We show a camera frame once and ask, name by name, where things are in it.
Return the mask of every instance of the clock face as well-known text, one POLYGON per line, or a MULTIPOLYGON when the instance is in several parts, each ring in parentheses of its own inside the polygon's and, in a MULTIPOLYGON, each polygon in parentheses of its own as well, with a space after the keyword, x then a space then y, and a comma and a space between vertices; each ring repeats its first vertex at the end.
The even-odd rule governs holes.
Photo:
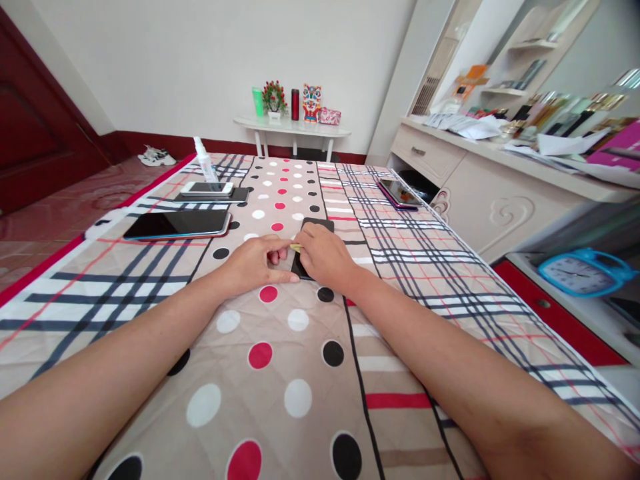
POLYGON ((615 284, 615 280, 602 270, 572 257, 562 257, 548 264, 544 272, 567 290, 580 295, 606 290, 615 284))

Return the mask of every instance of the tablecloth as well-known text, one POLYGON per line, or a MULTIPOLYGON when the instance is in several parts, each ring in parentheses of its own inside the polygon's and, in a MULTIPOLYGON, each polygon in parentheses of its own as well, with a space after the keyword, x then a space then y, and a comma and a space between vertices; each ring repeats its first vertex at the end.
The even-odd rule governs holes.
MULTIPOLYGON (((85 238, 0 309, 0 397, 214 270, 246 239, 329 219, 356 263, 498 351, 630 456, 637 412, 435 212, 396 211, 364 165, 212 155, 248 202, 171 201, 196 162, 85 238), (229 208, 227 236, 137 243, 148 211, 229 208)), ((290 257, 283 268, 291 266, 290 257)), ((358 306, 313 281, 232 298, 96 464, 111 478, 485 477, 471 444, 358 306)))

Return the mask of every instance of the spray bottle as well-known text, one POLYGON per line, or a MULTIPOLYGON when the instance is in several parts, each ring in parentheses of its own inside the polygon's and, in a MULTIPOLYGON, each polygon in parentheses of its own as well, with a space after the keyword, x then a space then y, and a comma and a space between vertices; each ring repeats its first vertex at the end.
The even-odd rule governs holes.
POLYGON ((217 183, 218 176, 215 174, 215 169, 211 164, 211 157, 207 153, 205 146, 202 144, 202 140, 200 137, 194 137, 193 141, 195 142, 195 151, 197 152, 197 160, 200 164, 200 168, 202 169, 202 174, 205 176, 205 181, 208 183, 217 183))

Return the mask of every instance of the blue alarm clock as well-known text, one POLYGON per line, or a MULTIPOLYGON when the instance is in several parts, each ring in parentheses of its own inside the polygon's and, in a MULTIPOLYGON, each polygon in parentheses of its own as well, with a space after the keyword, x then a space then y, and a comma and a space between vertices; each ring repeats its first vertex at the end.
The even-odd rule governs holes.
POLYGON ((619 258, 590 248, 556 255, 538 272, 554 287, 582 298, 608 295, 638 274, 619 258))

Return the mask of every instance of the drawer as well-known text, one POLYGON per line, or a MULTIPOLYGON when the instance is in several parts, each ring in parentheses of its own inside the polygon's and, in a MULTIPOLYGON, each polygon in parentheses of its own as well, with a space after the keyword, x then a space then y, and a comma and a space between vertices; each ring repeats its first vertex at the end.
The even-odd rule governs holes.
POLYGON ((560 335, 592 366, 628 364, 615 350, 600 340, 580 320, 562 308, 547 292, 538 287, 510 261, 504 260, 493 269, 554 332, 560 335))
POLYGON ((467 151, 401 124, 391 151, 442 187, 467 151))

